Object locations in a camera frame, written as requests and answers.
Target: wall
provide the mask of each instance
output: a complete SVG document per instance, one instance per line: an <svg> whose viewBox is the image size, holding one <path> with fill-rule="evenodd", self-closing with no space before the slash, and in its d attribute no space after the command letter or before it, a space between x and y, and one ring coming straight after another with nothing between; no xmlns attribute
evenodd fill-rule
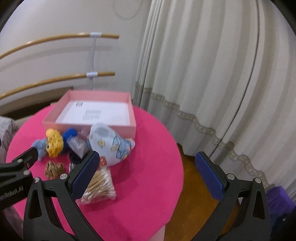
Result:
<svg viewBox="0 0 296 241"><path fill-rule="evenodd" d="M117 12L134 15L141 0L115 0ZM118 40L98 39L95 71L115 71L115 77L94 79L94 88L133 91L139 48L151 0L143 0L131 20L119 18L111 0L25 0L0 32L0 53L31 40L64 33L119 34ZM0 60L0 93L36 81L87 71L92 39L66 39L32 46ZM87 88L86 79L37 87L0 101L0 105L36 92L64 86Z"/></svg>

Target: pink round table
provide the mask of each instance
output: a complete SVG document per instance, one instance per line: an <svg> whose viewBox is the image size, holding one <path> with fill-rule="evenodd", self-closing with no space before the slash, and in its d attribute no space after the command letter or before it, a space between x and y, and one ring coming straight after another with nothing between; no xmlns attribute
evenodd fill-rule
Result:
<svg viewBox="0 0 296 241"><path fill-rule="evenodd" d="M45 137L42 121L51 108L44 108L21 126L8 149L7 162L30 148L34 140ZM134 114L136 146L127 159L111 167L117 198L79 207L105 241L147 241L157 236L163 239L164 226L183 186L181 156L173 137L146 111L134 107ZM46 157L30 168L33 177L46 180L44 168L48 160ZM52 160L65 167L70 163L68 155ZM53 202L64 229L73 233L57 199L53 198ZM15 204L22 218L25 204L26 199Z"/></svg>

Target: qr code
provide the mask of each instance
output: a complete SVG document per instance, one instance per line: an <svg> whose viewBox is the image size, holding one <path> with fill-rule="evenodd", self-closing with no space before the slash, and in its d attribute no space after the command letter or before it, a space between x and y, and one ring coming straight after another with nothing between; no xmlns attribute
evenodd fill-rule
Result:
<svg viewBox="0 0 296 241"><path fill-rule="evenodd" d="M82 104L83 104L83 101L77 101L76 106L77 106L77 107L81 107Z"/></svg>
<svg viewBox="0 0 296 241"><path fill-rule="evenodd" d="M82 120L98 120L100 118L100 114L100 110L86 110Z"/></svg>

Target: brown floor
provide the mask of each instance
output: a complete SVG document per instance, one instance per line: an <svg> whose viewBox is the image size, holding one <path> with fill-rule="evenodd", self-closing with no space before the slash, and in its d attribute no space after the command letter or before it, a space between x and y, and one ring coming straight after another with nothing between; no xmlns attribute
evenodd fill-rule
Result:
<svg viewBox="0 0 296 241"><path fill-rule="evenodd" d="M179 150L184 168L184 185L173 216L165 227L165 241L190 241L218 204L196 170L194 157L184 155L181 146ZM229 231L238 209L239 204L233 209L222 233Z"/></svg>

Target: beige curtain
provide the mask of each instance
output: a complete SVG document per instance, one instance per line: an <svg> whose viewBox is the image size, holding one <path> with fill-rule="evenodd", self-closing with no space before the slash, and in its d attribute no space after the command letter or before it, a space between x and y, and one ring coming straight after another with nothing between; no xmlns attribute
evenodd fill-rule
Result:
<svg viewBox="0 0 296 241"><path fill-rule="evenodd" d="M134 104L185 154L296 200L295 47L270 1L153 0Z"/></svg>

